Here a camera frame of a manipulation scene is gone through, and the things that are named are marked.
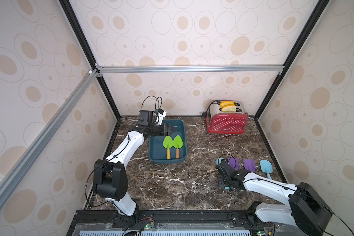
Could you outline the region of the green shovel yellow handle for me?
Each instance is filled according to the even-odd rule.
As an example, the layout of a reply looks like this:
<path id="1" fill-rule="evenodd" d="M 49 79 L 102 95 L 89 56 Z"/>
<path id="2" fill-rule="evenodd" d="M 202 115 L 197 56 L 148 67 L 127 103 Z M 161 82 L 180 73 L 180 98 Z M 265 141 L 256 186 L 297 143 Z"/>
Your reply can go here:
<path id="1" fill-rule="evenodd" d="M 163 146 L 164 148 L 167 149 L 167 153 L 166 153 L 166 158 L 167 160 L 171 159 L 171 147 L 173 146 L 173 139 L 170 136 L 166 136 L 163 140 Z"/>

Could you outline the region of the green shovel wooden handle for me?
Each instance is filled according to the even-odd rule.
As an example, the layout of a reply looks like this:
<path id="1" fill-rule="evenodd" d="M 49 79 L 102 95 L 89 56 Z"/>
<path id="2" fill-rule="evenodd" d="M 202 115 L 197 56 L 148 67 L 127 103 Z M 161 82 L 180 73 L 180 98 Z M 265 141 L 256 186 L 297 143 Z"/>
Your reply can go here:
<path id="1" fill-rule="evenodd" d="M 180 149 L 183 147 L 183 140 L 180 135 L 177 135 L 173 140 L 173 146 L 176 149 L 176 159 L 180 158 Z"/>

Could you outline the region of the teal plastic storage box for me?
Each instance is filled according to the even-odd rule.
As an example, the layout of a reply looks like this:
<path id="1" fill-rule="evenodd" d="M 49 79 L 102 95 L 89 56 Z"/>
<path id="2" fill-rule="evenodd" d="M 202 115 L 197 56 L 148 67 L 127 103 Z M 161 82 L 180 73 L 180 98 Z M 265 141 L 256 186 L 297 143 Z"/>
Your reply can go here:
<path id="1" fill-rule="evenodd" d="M 148 157 L 155 164 L 182 163 L 187 157 L 185 125 L 182 120 L 164 120 L 171 134 L 149 139 Z"/>

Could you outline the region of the blue shovel light blue handle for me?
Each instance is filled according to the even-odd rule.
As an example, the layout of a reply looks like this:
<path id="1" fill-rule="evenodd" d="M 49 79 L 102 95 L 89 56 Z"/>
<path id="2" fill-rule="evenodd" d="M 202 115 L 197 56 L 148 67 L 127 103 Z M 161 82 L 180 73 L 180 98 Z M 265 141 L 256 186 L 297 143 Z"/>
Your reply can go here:
<path id="1" fill-rule="evenodd" d="M 228 171 L 226 170 L 227 165 L 228 162 L 225 161 L 224 158 L 218 158 L 216 160 L 216 170 L 218 171 L 218 185 L 220 188 L 230 190 L 230 186 L 228 184 Z"/>

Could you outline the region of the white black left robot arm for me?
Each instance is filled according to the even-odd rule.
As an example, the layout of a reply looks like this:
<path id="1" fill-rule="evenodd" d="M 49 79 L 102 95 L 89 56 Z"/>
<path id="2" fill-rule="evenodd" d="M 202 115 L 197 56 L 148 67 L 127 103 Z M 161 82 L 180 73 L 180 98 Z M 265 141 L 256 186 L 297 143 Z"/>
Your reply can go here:
<path id="1" fill-rule="evenodd" d="M 127 165 L 135 151 L 147 138 L 171 136 L 175 130 L 171 124 L 132 125 L 119 147 L 106 159 L 95 162 L 91 174 L 93 192 L 113 203 L 120 214 L 133 216 L 137 204 L 127 192 Z"/>

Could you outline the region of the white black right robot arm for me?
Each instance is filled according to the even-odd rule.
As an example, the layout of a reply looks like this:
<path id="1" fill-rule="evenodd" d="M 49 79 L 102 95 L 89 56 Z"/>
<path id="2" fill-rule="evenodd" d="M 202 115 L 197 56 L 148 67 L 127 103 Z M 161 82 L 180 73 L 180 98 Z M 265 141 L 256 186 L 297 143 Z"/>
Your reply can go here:
<path id="1" fill-rule="evenodd" d="M 309 236 L 324 234 L 333 214 L 311 185 L 280 183 L 246 169 L 236 170 L 224 158 L 217 159 L 215 168 L 220 187 L 256 192 L 278 201 L 278 204 L 255 201 L 245 215 L 248 225 L 274 222 L 297 227 Z"/>

